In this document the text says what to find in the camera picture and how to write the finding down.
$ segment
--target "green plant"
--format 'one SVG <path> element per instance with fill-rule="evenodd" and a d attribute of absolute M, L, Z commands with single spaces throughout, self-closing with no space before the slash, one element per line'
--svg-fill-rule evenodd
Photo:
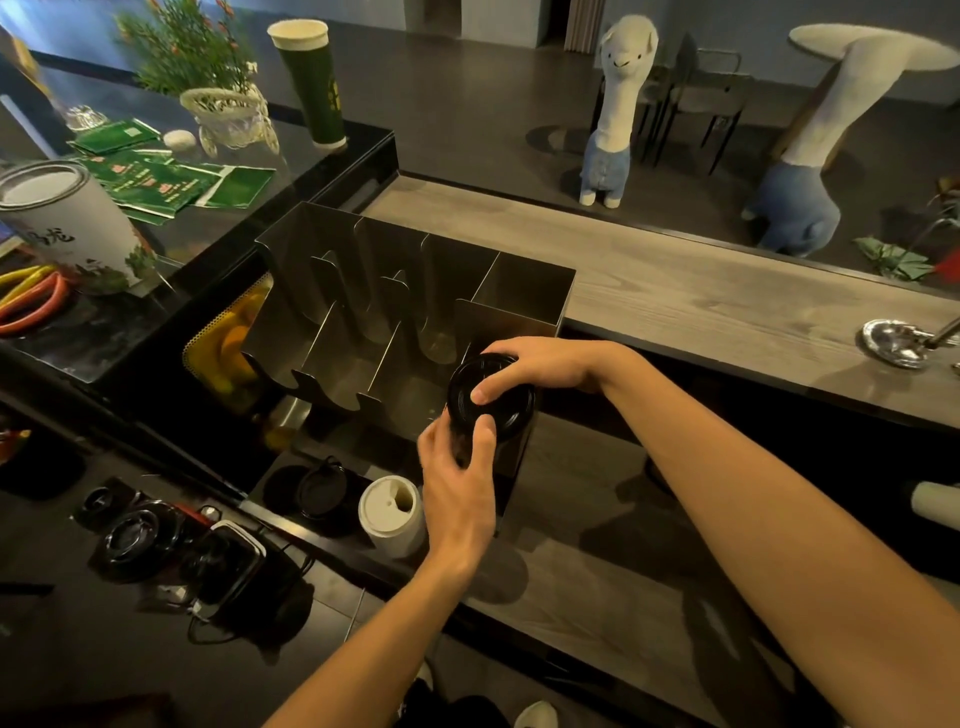
<path fill-rule="evenodd" d="M 144 88 L 167 96 L 190 88 L 250 89 L 251 54 L 235 33 L 227 0 L 217 0 L 223 17 L 216 23 L 198 0 L 147 0 L 147 5 L 148 17 L 116 16 L 120 38 L 143 61 L 136 76 Z"/>

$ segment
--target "wrist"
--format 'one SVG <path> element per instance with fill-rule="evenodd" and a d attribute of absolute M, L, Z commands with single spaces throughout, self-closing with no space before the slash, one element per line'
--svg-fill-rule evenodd
<path fill-rule="evenodd" d="M 632 356 L 638 356 L 634 350 L 617 344 L 614 341 L 598 341 L 591 347 L 591 358 L 588 365 L 590 375 L 602 388 L 616 380 L 617 372 L 623 367 L 623 362 Z"/>
<path fill-rule="evenodd" d="M 423 572 L 451 591 L 458 592 L 459 599 L 473 580 L 483 556 L 483 553 L 476 553 L 475 550 L 464 547 L 431 548 L 418 573 Z"/>

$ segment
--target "finger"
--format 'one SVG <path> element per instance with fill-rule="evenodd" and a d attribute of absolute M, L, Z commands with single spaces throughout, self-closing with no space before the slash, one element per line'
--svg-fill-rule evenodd
<path fill-rule="evenodd" d="M 444 407 L 443 414 L 434 423 L 435 434 L 433 438 L 433 452 L 431 457 L 438 459 L 439 463 L 453 462 L 453 445 L 450 435 L 450 413 Z"/>
<path fill-rule="evenodd" d="M 508 353 L 510 356 L 519 356 L 519 349 L 529 336 L 515 336 L 513 339 L 500 339 L 486 347 L 482 353 Z"/>
<path fill-rule="evenodd" d="M 420 437 L 417 438 L 417 455 L 420 456 L 420 466 L 423 468 L 426 468 L 427 464 L 432 460 L 433 442 L 436 437 L 437 421 L 434 420 L 426 426 L 426 429 L 421 432 Z"/>
<path fill-rule="evenodd" d="M 536 369 L 529 360 L 519 359 L 506 369 L 501 369 L 477 384 L 470 392 L 470 399 L 474 404 L 489 404 L 508 389 L 513 389 L 519 384 L 536 384 L 535 372 Z"/>
<path fill-rule="evenodd" d="M 469 470 L 482 475 L 493 473 L 493 456 L 496 453 L 496 424 L 490 415 L 481 415 L 473 426 L 473 453 Z"/>

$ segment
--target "blue plush pants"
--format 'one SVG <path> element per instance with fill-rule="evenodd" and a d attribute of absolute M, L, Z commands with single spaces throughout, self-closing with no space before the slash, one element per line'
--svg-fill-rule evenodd
<path fill-rule="evenodd" d="M 584 152 L 580 193 L 606 192 L 609 197 L 620 200 L 630 174 L 630 147 L 622 152 L 604 152 L 597 147 L 596 135 L 597 132 L 590 135 Z"/>
<path fill-rule="evenodd" d="M 827 245 L 840 224 L 840 208 L 828 195 L 820 172 L 820 167 L 783 161 L 767 171 L 747 204 L 747 211 L 770 221 L 758 248 L 807 257 Z"/>

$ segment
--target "floor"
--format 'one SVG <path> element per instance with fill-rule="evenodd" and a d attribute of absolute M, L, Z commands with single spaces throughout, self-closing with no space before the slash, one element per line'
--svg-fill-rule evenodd
<path fill-rule="evenodd" d="M 270 19 L 256 13 L 248 26 Z M 271 100 L 296 106 L 266 35 L 251 38 L 261 87 Z M 344 115 L 393 129 L 404 171 L 579 207 L 582 152 L 600 80 L 591 57 L 557 47 L 529 50 L 357 25 L 334 24 L 331 38 Z M 659 166 L 634 158 L 622 206 L 591 211 L 753 245 L 756 231 L 743 223 L 740 210 L 762 177 L 763 150 L 809 93 L 758 83 L 712 176 L 708 169 L 722 134 L 714 133 L 701 150 L 708 119 L 681 115 Z M 956 123 L 956 113 L 890 99 L 857 121 L 824 176 L 843 220 L 830 245 L 812 259 L 871 272 L 852 243 L 855 237 L 911 239 L 924 224 L 935 179 L 960 172 Z M 943 233 L 923 252 L 936 260 L 956 242 L 955 232 Z M 934 278 L 929 283 L 960 293 L 960 284 Z"/>
<path fill-rule="evenodd" d="M 135 587 L 107 584 L 85 566 L 96 537 L 68 516 L 108 475 L 158 496 L 180 494 L 184 499 L 180 489 L 112 453 L 93 456 L 84 480 L 56 499 L 31 503 L 0 492 L 0 580 L 56 587 L 43 599 L 0 598 L 0 711 L 169 692 L 184 728 L 255 728 L 344 641 L 348 630 L 382 606 L 318 564 L 306 576 L 316 588 L 310 618 L 275 664 L 243 641 L 191 645 L 185 618 L 136 612 Z M 303 558 L 295 546 L 287 551 Z M 546 699 L 558 708 L 564 728 L 613 726 L 447 636 L 435 641 L 428 659 L 449 699 L 485 694 L 510 720 L 526 705 Z"/>

